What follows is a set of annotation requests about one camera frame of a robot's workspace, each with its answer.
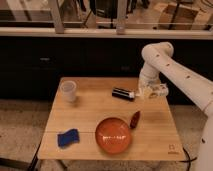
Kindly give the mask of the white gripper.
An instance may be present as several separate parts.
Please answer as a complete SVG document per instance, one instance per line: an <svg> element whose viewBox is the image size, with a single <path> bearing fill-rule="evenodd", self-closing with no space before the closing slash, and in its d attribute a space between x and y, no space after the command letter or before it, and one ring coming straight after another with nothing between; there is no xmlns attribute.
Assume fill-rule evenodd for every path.
<svg viewBox="0 0 213 171"><path fill-rule="evenodd" d="M142 86L140 89L135 90L135 94L142 100L167 96L169 89L166 84L150 84Z"/></svg>

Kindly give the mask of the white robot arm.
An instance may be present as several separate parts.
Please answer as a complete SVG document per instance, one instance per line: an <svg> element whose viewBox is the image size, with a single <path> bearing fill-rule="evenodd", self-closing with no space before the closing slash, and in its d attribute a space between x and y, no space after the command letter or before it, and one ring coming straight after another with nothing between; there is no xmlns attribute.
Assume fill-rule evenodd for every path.
<svg viewBox="0 0 213 171"><path fill-rule="evenodd" d="M198 151L195 171L213 171L213 81L197 74L172 59L173 45L169 42L148 44L141 51L144 60L139 74L139 95L166 76L207 116Z"/></svg>

